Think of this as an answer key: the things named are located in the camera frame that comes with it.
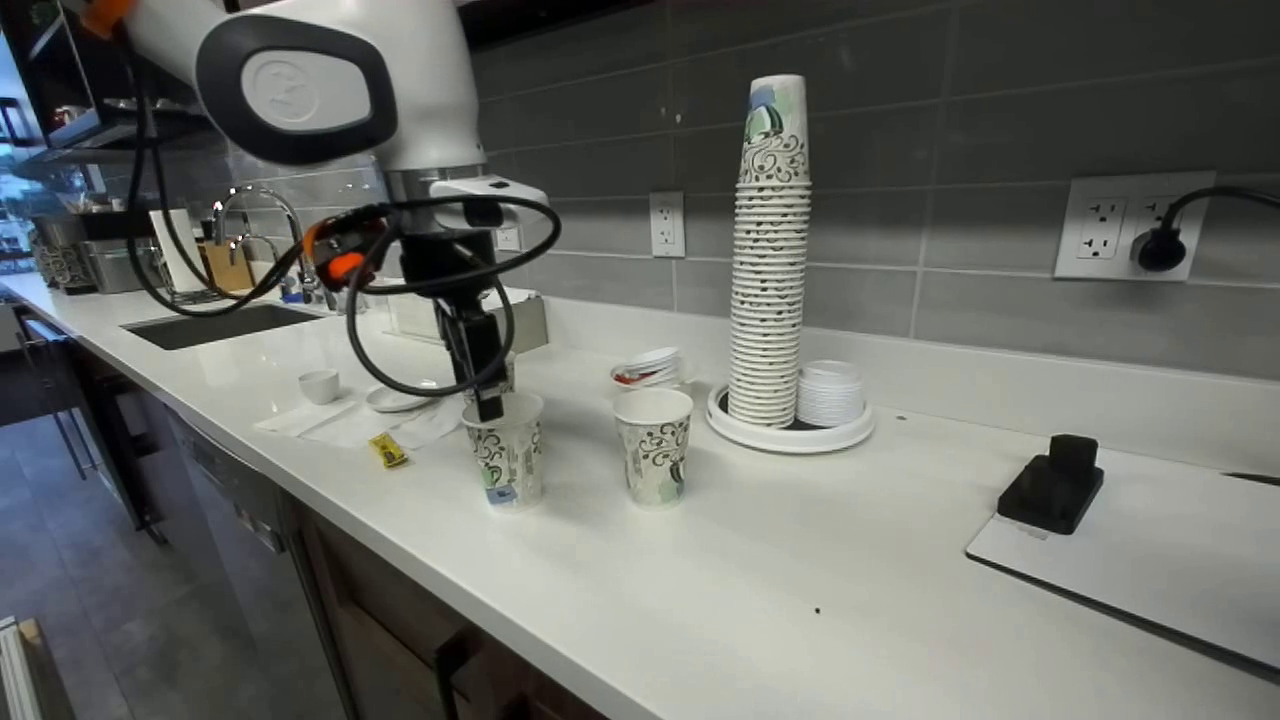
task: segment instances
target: small yellow object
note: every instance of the small yellow object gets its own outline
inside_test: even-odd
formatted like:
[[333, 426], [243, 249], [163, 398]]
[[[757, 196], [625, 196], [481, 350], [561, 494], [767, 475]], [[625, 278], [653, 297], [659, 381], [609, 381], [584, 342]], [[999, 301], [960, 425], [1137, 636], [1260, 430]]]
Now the small yellow object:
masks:
[[408, 451], [396, 445], [391, 430], [371, 435], [368, 448], [371, 448], [371, 454], [376, 454], [383, 469], [408, 465]]

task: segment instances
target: stack of paper cups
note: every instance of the stack of paper cups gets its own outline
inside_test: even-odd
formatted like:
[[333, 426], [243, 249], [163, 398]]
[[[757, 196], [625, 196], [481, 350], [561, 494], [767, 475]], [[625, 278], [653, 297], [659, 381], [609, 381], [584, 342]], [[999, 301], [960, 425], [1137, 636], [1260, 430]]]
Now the stack of paper cups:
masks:
[[797, 418], [797, 342], [806, 254], [805, 75], [750, 80], [731, 227], [729, 416], [757, 426]]

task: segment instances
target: electrical outlet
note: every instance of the electrical outlet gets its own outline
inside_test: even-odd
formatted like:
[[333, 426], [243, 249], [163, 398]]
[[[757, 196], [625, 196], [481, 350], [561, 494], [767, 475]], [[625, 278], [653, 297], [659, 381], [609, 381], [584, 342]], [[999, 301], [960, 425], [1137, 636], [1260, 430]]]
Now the electrical outlet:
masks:
[[684, 254], [684, 196], [653, 192], [648, 196], [648, 245], [653, 254]]
[[1071, 180], [1063, 241], [1057, 249], [1057, 276], [1086, 278], [1187, 278], [1201, 249], [1205, 199], [1175, 217], [1187, 258], [1171, 273], [1149, 273], [1130, 258], [1130, 241], [1158, 223], [1165, 206], [1196, 189], [1208, 189], [1213, 172], [1171, 176], [1086, 176]]

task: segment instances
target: wire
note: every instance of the wire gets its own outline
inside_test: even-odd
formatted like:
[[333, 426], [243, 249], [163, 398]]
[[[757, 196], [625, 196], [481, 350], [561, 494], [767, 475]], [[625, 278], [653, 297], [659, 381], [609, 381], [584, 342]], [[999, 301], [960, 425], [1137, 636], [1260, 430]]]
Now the wire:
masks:
[[1171, 227], [1175, 217], [1180, 217], [1187, 203], [1208, 199], [1208, 196], [1246, 199], [1246, 203], [1263, 203], [1263, 206], [1274, 206], [1274, 213], [1280, 213], [1280, 199], [1260, 196], [1260, 192], [1253, 192], [1253, 189], [1196, 189], [1196, 192], [1187, 192], [1187, 196], [1180, 196], [1180, 199], [1171, 199], [1171, 203], [1165, 206], [1158, 227]]
[[356, 324], [356, 314], [359, 314], [359, 283], [368, 283], [368, 278], [371, 278], [371, 276], [359, 273], [359, 276], [351, 276], [351, 283], [347, 283], [347, 310], [345, 310], [345, 314], [347, 314], [347, 342], [351, 342], [359, 366], [365, 366], [368, 377], [376, 377], [378, 383], [388, 383], [391, 390], [404, 390], [404, 395], [459, 395], [459, 390], [472, 390], [472, 388], [486, 383], [490, 377], [498, 377], [498, 372], [509, 366], [509, 354], [510, 354], [510, 347], [514, 347], [514, 307], [510, 307], [509, 286], [504, 286], [498, 278], [490, 278], [490, 292], [497, 292], [497, 301], [498, 301], [498, 307], [504, 307], [504, 324], [509, 324], [509, 327], [504, 327], [498, 350], [497, 350], [476, 377], [463, 377], [459, 362], [450, 362], [450, 372], [459, 372], [459, 381], [447, 383], [447, 388], [419, 388], [419, 383], [404, 383], [404, 381], [388, 377], [388, 372], [368, 354], [368, 347], [365, 347], [365, 340], [359, 340], [359, 324]]
[[[131, 273], [140, 276], [145, 292], [175, 310], [175, 314], [229, 314], [229, 310], [239, 310], [243, 303], [266, 297], [288, 273], [290, 263], [298, 263], [315, 241], [322, 237], [336, 237], [336, 233], [365, 233], [376, 227], [371, 218], [391, 218], [376, 233], [376, 241], [365, 249], [365, 254], [371, 258], [371, 268], [378, 268], [383, 250], [404, 241], [404, 227], [396, 223], [396, 213], [414, 213], [414, 206], [447, 206], [447, 203], [510, 203], [510, 206], [533, 206], [546, 218], [546, 233], [540, 245], [533, 245], [527, 250], [514, 250], [498, 263], [481, 263], [463, 245], [459, 237], [450, 241], [447, 233], [435, 233], [430, 241], [444, 241], [444, 245], [456, 245], [456, 250], [463, 250], [463, 258], [472, 258], [472, 273], [450, 273], [450, 276], [435, 276], [435, 278], [408, 278], [408, 283], [376, 283], [376, 273], [356, 273], [347, 278], [347, 307], [345, 307], [345, 327], [347, 327], [347, 342], [356, 350], [356, 358], [365, 362], [368, 377], [376, 377], [378, 383], [404, 390], [404, 395], [456, 395], [456, 390], [472, 390], [472, 388], [484, 388], [486, 381], [497, 381], [504, 366], [509, 366], [509, 354], [514, 347], [514, 307], [510, 307], [510, 297], [509, 286], [498, 283], [504, 273], [519, 268], [519, 263], [533, 263], [535, 254], [543, 254], [555, 241], [561, 241], [561, 217], [546, 206], [546, 203], [535, 203], [535, 199], [519, 199], [519, 196], [430, 196], [430, 199], [398, 199], [398, 203], [368, 203], [368, 206], [351, 206], [336, 218], [321, 218], [312, 223], [307, 233], [294, 233], [294, 218], [290, 218], [290, 249], [266, 268], [266, 276], [247, 292], [247, 297], [229, 297], [221, 292], [206, 273], [194, 268], [194, 258], [187, 254], [187, 249], [181, 245], [175, 237], [175, 223], [170, 223], [170, 213], [167, 213], [167, 184], [163, 184], [163, 156], [158, 156], [158, 130], [156, 130], [156, 114], [152, 114], [152, 95], [146, 95], [146, 70], [145, 63], [131, 56], [131, 70], [136, 70], [136, 156], [131, 156], [131, 176], [127, 176], [127, 263]], [[210, 286], [215, 297], [223, 297], [229, 303], [223, 307], [183, 307], [175, 301], [167, 301], [156, 278], [145, 273], [140, 263], [140, 237], [136, 237], [136, 217], [140, 217], [140, 180], [145, 180], [145, 167], [146, 167], [146, 152], [152, 152], [152, 172], [156, 172], [156, 196], [158, 196], [158, 217], [163, 217], [163, 227], [181, 250], [181, 258], [187, 263], [187, 273]], [[439, 297], [439, 292], [450, 292], [450, 286], [463, 286], [463, 283], [481, 283], [481, 286], [490, 286], [497, 301], [498, 301], [498, 310], [504, 310], [504, 330], [498, 330], [498, 350], [481, 366], [481, 372], [466, 372], [463, 358], [456, 354], [456, 383], [447, 388], [419, 388], [419, 383], [404, 383], [396, 377], [388, 377], [365, 347], [359, 340], [359, 297]]]
[[365, 286], [368, 297], [439, 297], [447, 286], [459, 286], [459, 283], [476, 283], [476, 278], [490, 278], [490, 276], [504, 276], [510, 268], [525, 268], [533, 263], [535, 254], [543, 254], [555, 241], [561, 241], [561, 217], [546, 206], [546, 203], [535, 203], [535, 199], [519, 199], [519, 196], [430, 196], [430, 199], [404, 199], [404, 203], [388, 203], [396, 213], [408, 213], [408, 206], [439, 206], [439, 203], [463, 203], [463, 199], [497, 199], [497, 203], [514, 203], [514, 206], [533, 206], [540, 213], [550, 227], [540, 245], [533, 245], [527, 250], [514, 250], [498, 263], [486, 263], [486, 268], [472, 268], [472, 273], [456, 273], [456, 276], [439, 276], [439, 278], [404, 278], [404, 283], [378, 283], [378, 286]]
[[145, 292], [146, 292], [158, 307], [167, 307], [167, 310], [175, 310], [175, 314], [230, 314], [230, 310], [239, 310], [243, 303], [266, 297], [266, 292], [288, 276], [288, 268], [294, 263], [298, 249], [288, 249], [247, 297], [237, 297], [237, 301], [223, 303], [223, 307], [183, 307], [181, 301], [167, 301], [167, 297], [156, 286], [152, 273], [145, 273], [140, 237], [136, 237], [140, 184], [145, 184], [145, 167], [146, 167], [146, 149], [152, 149], [152, 156], [156, 156], [152, 167], [156, 167], [156, 192], [158, 192], [163, 227], [167, 227], [167, 237], [170, 237], [170, 245], [175, 245], [175, 250], [183, 254], [187, 268], [190, 268], [190, 254], [187, 254], [187, 249], [183, 249], [183, 241], [175, 237], [170, 217], [167, 217], [167, 189], [163, 189], [163, 167], [158, 167], [163, 160], [158, 160], [158, 137], [156, 137], [156, 114], [152, 114], [152, 91], [146, 91], [146, 70], [145, 70], [145, 63], [140, 63], [136, 56], [131, 56], [131, 83], [136, 83], [136, 137], [131, 137], [131, 172], [127, 172], [127, 233], [122, 233], [127, 263], [131, 263], [136, 278], [145, 283]]

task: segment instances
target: black cable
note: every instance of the black cable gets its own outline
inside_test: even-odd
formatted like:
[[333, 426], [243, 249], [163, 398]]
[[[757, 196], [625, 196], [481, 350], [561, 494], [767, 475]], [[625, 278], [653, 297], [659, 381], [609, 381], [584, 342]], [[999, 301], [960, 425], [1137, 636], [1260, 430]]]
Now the black cable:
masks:
[[1208, 199], [1208, 196], [1246, 199], [1246, 203], [1263, 203], [1263, 206], [1274, 206], [1274, 213], [1280, 213], [1280, 199], [1260, 196], [1260, 192], [1253, 192], [1253, 189], [1196, 189], [1196, 192], [1171, 199], [1171, 203], [1165, 206], [1158, 223], [1171, 227], [1175, 217], [1180, 217], [1187, 203]]
[[[140, 237], [136, 237], [136, 223], [140, 223], [140, 184], [145, 184], [145, 167], [146, 167], [146, 143], [158, 143], [158, 137], [156, 137], [156, 114], [146, 112], [146, 108], [152, 108], [146, 70], [145, 70], [145, 63], [140, 63], [136, 56], [131, 56], [131, 83], [136, 83], [136, 137], [131, 137], [127, 217], [122, 217], [122, 218], [127, 218], [127, 233], [122, 233], [127, 263], [131, 263], [136, 278], [145, 283], [145, 292], [146, 292], [158, 307], [167, 307], [167, 310], [175, 310], [175, 314], [229, 314], [229, 310], [239, 310], [243, 303], [266, 297], [266, 292], [288, 276], [288, 268], [298, 258], [298, 249], [288, 249], [247, 297], [237, 297], [237, 301], [223, 303], [223, 307], [200, 307], [200, 310], [194, 310], [194, 307], [183, 307], [183, 303], [167, 301], [167, 297], [156, 286], [152, 273], [145, 273]], [[170, 237], [170, 245], [181, 249], [183, 263], [190, 268], [187, 249], [183, 249], [183, 241], [181, 241], [175, 227], [170, 227], [167, 192], [163, 192], [163, 180], [158, 180], [158, 176], [156, 176], [156, 192], [158, 192], [158, 213], [163, 213], [167, 237]]]
[[535, 254], [543, 254], [555, 241], [561, 241], [561, 217], [546, 206], [546, 203], [535, 203], [535, 199], [519, 199], [519, 196], [430, 196], [430, 199], [398, 199], [398, 203], [383, 203], [383, 206], [439, 206], [439, 203], [463, 203], [463, 199], [497, 199], [497, 203], [514, 203], [514, 206], [533, 206], [540, 213], [550, 227], [540, 245], [533, 245], [527, 250], [514, 250], [498, 263], [486, 263], [486, 268], [472, 268], [472, 273], [456, 273], [456, 276], [439, 276], [439, 278], [404, 278], [404, 283], [378, 283], [378, 286], [365, 286], [368, 297], [439, 297], [439, 292], [450, 292], [459, 283], [476, 283], [476, 278], [497, 278], [510, 268], [525, 268], [533, 263]]
[[345, 314], [347, 314], [347, 342], [351, 342], [359, 366], [365, 366], [368, 377], [376, 377], [378, 383], [388, 383], [391, 390], [404, 390], [404, 395], [459, 395], [459, 390], [472, 390], [472, 388], [481, 388], [481, 383], [486, 383], [490, 377], [504, 372], [510, 347], [514, 347], [514, 307], [510, 307], [509, 286], [504, 286], [497, 276], [490, 276], [490, 292], [497, 292], [497, 301], [504, 303], [504, 324], [509, 324], [509, 327], [504, 327], [504, 342], [498, 342], [498, 350], [497, 350], [476, 377], [463, 377], [463, 366], [450, 362], [450, 366], [459, 372], [459, 381], [447, 383], [447, 388], [404, 383], [404, 381], [388, 377], [388, 372], [368, 354], [368, 347], [365, 347], [365, 340], [359, 340], [359, 324], [356, 324], [356, 314], [359, 314], [359, 286], [368, 286], [368, 283], [371, 283], [371, 273], [356, 273], [356, 276], [347, 278], [347, 310], [345, 310]]
[[158, 123], [156, 123], [156, 108], [140, 108], [145, 112], [145, 123], [152, 127], [152, 176], [156, 176], [156, 199], [158, 199], [158, 218], [163, 218], [163, 233], [181, 254], [181, 263], [187, 263], [187, 273], [203, 283], [203, 292], [221, 297], [221, 301], [237, 301], [229, 297], [223, 286], [210, 283], [210, 276], [190, 258], [187, 245], [181, 241], [175, 223], [170, 223], [170, 213], [167, 213], [167, 180], [163, 180], [163, 156], [158, 156]]

